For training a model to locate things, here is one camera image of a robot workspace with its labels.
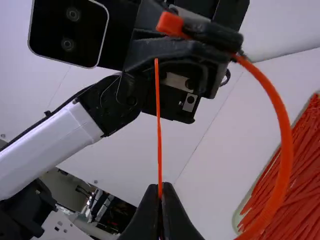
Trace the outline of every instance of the orange tube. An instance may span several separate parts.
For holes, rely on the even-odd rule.
[[[159,83],[159,64],[158,58],[154,59],[155,74],[155,102],[157,119],[157,137],[158,137],[158,197],[162,197],[162,137],[160,122],[160,83]]]
[[[281,132],[282,152],[279,172],[276,178],[274,189],[272,190],[271,196],[266,202],[261,214],[246,231],[236,238],[236,240],[251,240],[261,234],[263,230],[270,224],[277,210],[284,202],[293,167],[294,147],[290,120],[285,105],[283,104],[275,87],[272,85],[269,79],[251,62],[246,60],[244,57],[235,54],[233,57],[259,81],[268,94],[275,109]]]

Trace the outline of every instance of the white wall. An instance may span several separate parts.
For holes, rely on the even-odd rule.
[[[250,0],[240,32],[254,61],[320,47],[319,0]]]
[[[320,90],[320,48],[256,64],[281,95],[291,123]],[[259,83],[244,73],[175,183],[206,240],[230,240],[234,211],[280,143],[277,116]]]

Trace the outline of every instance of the black cable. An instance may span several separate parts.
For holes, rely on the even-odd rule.
[[[84,192],[80,191],[79,189],[78,189],[78,190],[76,190],[76,191],[77,191],[78,193],[83,194],[83,195],[88,199],[88,201],[91,201],[91,200],[98,201],[96,198],[92,197],[90,194],[89,194],[89,195],[87,195],[87,194],[85,194]]]
[[[226,69],[225,76],[226,76],[226,80],[223,81],[223,82],[220,84],[220,87],[226,85],[226,84],[229,82],[230,78],[231,78],[231,72],[230,72],[230,70],[229,70],[228,68]]]

